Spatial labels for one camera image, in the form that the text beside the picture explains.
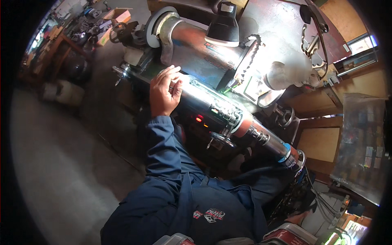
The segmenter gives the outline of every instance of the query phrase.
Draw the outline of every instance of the metal sheet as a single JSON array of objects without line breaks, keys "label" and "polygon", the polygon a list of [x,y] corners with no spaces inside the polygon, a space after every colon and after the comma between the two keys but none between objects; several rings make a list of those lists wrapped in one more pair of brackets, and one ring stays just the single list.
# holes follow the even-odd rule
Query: metal sheet
[{"label": "metal sheet", "polygon": [[[292,0],[299,4],[306,4],[304,0]],[[324,34],[327,48],[328,63],[347,57],[343,45],[346,44],[339,31],[322,12],[324,20],[329,26],[329,32]],[[275,60],[286,63],[289,56],[302,53],[301,31],[304,22],[299,14],[299,6],[280,2],[277,0],[249,0],[238,25],[240,27],[240,38],[250,34],[259,34],[266,47],[270,50]],[[305,40],[310,43],[317,34],[314,21],[308,25],[305,31]],[[317,50],[312,58],[313,65],[321,64],[324,59],[322,50]]]}]

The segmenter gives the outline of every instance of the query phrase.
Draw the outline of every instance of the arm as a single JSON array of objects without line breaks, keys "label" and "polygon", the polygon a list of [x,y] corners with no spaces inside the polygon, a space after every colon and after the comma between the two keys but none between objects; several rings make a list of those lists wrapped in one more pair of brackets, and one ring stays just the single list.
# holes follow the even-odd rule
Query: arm
[{"label": "arm", "polygon": [[180,101],[182,81],[169,93],[179,67],[169,67],[151,81],[153,119],[147,125],[144,182],[120,203],[102,231],[102,244],[152,244],[167,231],[175,213],[181,187],[181,160],[174,144],[174,127],[169,117]]}]

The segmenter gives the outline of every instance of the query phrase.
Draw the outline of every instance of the concrete floor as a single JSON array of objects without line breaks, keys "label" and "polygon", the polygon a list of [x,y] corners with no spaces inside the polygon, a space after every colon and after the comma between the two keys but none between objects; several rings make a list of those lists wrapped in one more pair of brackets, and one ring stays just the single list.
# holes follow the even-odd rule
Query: concrete floor
[{"label": "concrete floor", "polygon": [[[103,9],[103,1],[98,3]],[[132,20],[147,22],[147,1],[108,0],[131,7]],[[144,179],[113,153],[100,134],[139,170],[134,154],[132,116],[117,101],[113,65],[123,45],[107,42],[96,50],[87,84],[82,120],[54,103],[39,102],[15,90],[11,108],[11,147],[17,180],[34,221],[49,244],[100,244],[99,231],[129,191]]]}]

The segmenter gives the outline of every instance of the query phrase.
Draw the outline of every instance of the blue work shirt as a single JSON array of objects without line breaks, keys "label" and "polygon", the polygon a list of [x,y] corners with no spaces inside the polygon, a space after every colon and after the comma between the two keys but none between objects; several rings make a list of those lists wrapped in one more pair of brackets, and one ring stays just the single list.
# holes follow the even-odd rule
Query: blue work shirt
[{"label": "blue work shirt", "polygon": [[[120,202],[102,229],[103,245],[146,244],[164,235],[190,234],[193,218],[192,187],[201,182],[191,172],[181,172],[181,159],[169,116],[158,116],[147,125],[146,176],[144,182]],[[227,190],[244,205],[252,217],[252,233],[260,242],[267,233],[261,205],[248,185],[230,186],[209,179],[208,187]]]}]

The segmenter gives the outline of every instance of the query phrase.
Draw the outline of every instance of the person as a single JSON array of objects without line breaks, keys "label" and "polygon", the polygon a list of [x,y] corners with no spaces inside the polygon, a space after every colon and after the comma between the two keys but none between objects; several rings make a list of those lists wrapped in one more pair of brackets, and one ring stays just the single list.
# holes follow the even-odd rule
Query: person
[{"label": "person", "polygon": [[[104,225],[103,245],[150,245],[178,232],[196,245],[258,243],[268,232],[261,207],[294,178],[274,161],[231,180],[206,176],[186,152],[181,127],[170,117],[181,98],[179,71],[170,66],[151,80],[151,120],[143,131],[147,173]],[[297,222],[305,215],[290,219]]]}]

